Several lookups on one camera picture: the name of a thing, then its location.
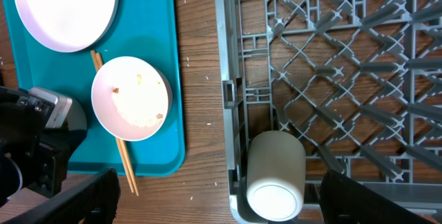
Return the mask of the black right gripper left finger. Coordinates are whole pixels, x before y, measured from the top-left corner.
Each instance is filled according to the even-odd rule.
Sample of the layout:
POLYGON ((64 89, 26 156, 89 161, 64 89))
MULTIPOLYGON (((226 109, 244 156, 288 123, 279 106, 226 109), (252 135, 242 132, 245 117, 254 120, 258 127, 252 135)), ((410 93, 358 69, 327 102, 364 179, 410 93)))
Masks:
POLYGON ((103 169, 88 180, 45 203, 8 220, 8 223, 112 223, 121 194, 117 172, 103 169))

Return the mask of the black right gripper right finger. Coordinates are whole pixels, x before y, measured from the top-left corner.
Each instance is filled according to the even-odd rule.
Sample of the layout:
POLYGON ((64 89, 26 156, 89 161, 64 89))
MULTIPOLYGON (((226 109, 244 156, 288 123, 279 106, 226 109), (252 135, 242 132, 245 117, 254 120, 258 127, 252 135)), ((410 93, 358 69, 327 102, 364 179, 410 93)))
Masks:
POLYGON ((434 223, 435 186, 360 184, 329 170, 319 205, 325 223, 434 223))

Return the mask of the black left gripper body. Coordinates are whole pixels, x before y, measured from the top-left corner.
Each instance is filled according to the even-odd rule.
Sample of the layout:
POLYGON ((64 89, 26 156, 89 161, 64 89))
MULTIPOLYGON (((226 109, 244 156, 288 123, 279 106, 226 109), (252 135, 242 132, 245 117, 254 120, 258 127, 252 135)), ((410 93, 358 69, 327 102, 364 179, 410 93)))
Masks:
POLYGON ((87 120, 73 98, 59 129, 47 129, 52 107, 29 90, 1 87, 1 197, 23 188, 51 198, 61 191, 68 161, 86 139, 87 120))

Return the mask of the white cup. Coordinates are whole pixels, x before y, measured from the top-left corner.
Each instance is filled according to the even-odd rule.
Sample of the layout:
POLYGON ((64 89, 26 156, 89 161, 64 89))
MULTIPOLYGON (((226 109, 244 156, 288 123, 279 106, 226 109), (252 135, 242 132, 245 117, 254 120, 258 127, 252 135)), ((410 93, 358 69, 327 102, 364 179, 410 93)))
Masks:
POLYGON ((302 210, 306 153, 301 142, 284 131, 265 131, 249 145, 247 201, 269 221, 288 221, 302 210))

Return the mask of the pink bowl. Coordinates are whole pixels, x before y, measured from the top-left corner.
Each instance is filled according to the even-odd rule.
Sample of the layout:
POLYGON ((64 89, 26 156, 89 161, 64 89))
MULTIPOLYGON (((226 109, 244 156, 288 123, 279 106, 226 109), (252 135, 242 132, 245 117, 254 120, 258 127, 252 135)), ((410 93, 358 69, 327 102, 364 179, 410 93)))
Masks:
POLYGON ((113 136, 140 141, 156 134, 173 103, 165 75, 136 57, 116 57, 96 73, 91 88, 93 111, 113 136))

